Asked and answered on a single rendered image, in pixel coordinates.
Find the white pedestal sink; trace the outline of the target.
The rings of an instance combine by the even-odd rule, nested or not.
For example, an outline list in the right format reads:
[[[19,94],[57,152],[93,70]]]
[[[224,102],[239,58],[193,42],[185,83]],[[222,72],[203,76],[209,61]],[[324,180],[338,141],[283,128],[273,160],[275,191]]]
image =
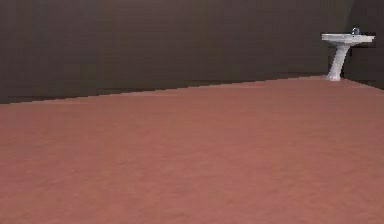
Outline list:
[[[371,35],[355,34],[322,34],[321,39],[336,46],[336,53],[327,79],[330,81],[340,81],[341,70],[348,50],[352,46],[361,43],[372,43],[375,37]]]

